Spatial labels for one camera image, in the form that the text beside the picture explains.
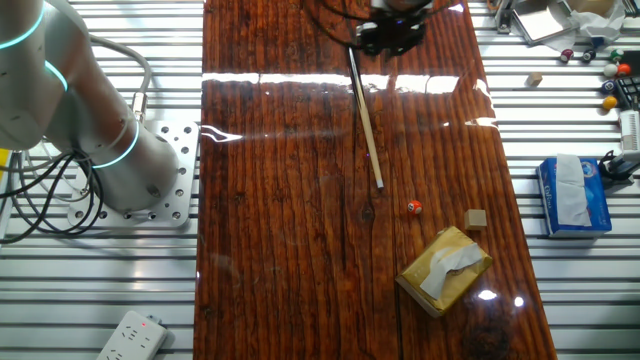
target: black cable bundle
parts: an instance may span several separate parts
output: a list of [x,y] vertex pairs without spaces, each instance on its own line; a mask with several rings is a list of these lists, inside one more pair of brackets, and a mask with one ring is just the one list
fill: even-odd
[[[56,159],[56,161],[54,161],[51,164],[49,169],[44,174],[37,177],[33,182],[29,183],[28,185],[26,184],[26,181],[24,178],[25,171],[22,171],[22,161],[21,161],[22,159],[20,158],[21,156],[22,154],[18,152],[13,153],[11,156],[9,168],[14,169],[15,171],[12,170],[11,172],[8,173],[9,180],[7,182],[7,192],[4,194],[0,194],[0,199],[6,199],[8,197],[11,197],[11,201],[13,202],[13,205],[16,208],[16,211],[18,212],[20,217],[27,224],[29,224],[29,228],[24,233],[16,237],[0,240],[0,245],[13,244],[20,240],[23,240],[24,238],[29,236],[31,233],[33,233],[35,230],[38,230],[45,234],[54,234],[59,236],[78,236],[90,230],[93,227],[93,225],[96,223],[96,221],[98,220],[98,217],[100,216],[100,213],[102,212],[102,206],[104,204],[104,201],[102,196],[103,194],[102,182],[100,181],[100,177],[96,173],[95,169],[93,169],[93,167],[91,166],[91,161],[89,160],[89,156],[86,153],[81,151],[65,154],[59,157],[58,159]],[[61,230],[56,226],[54,226],[53,224],[51,224],[45,217],[46,217],[47,211],[49,210],[51,200],[53,200],[54,192],[56,190],[56,187],[58,186],[58,182],[60,182],[60,179],[62,179],[62,176],[65,170],[69,167],[69,164],[73,160],[76,160],[78,162],[79,166],[84,170],[86,174],[88,174],[89,172],[92,172],[93,181],[89,182],[89,189],[88,189],[88,191],[90,192],[89,208],[87,209],[84,217],[80,220],[78,224],[68,229]],[[51,189],[47,194],[45,203],[42,206],[42,209],[39,210],[33,203],[33,200],[31,199],[31,196],[29,195],[28,191],[38,183],[42,182],[63,161],[64,161],[64,164],[62,165],[60,171],[54,178],[53,184],[51,185]],[[13,174],[12,174],[13,172],[19,173],[20,182],[22,186],[21,188],[15,189],[15,190],[13,189]],[[17,195],[23,195],[24,198],[27,200],[27,202],[29,203],[29,206],[37,216],[37,219],[35,222],[31,221],[31,219],[29,219],[29,217],[22,211],[21,206],[16,199]],[[95,195],[97,195],[99,198],[98,211],[95,213],[89,225],[87,225],[86,227],[82,227],[82,225],[86,223],[86,221],[89,219],[91,211],[93,210],[93,207],[95,205]],[[40,225],[42,223],[47,225],[49,229],[41,227]]]

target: green ball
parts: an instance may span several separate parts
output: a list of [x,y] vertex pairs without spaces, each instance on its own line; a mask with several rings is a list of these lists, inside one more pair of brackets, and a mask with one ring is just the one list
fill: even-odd
[[611,61],[618,62],[622,60],[622,56],[624,55],[624,51],[620,49],[613,50],[611,52]]

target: wooden table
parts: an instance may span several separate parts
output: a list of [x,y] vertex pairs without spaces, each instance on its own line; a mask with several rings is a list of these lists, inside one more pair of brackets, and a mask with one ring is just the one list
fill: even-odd
[[[556,358],[469,11],[427,22],[360,56],[378,191],[345,49],[298,0],[207,0],[195,359]],[[394,277],[467,209],[495,262],[432,319]]]

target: glossy wood surface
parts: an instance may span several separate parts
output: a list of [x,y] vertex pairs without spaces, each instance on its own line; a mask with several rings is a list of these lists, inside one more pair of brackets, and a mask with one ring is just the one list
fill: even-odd
[[[346,51],[300,6],[205,4],[194,358],[555,359],[466,4],[360,56],[382,191]],[[394,278],[467,209],[494,265],[432,319]]]

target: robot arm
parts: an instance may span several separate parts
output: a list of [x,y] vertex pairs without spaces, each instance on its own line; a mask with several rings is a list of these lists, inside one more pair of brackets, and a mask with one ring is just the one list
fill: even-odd
[[0,146],[29,149],[40,141],[65,91],[45,60],[45,5],[0,1]]
[[66,0],[0,0],[1,148],[26,150],[45,135],[63,153],[82,150],[105,203],[141,210],[172,188],[178,160],[138,120],[100,69],[87,28]]

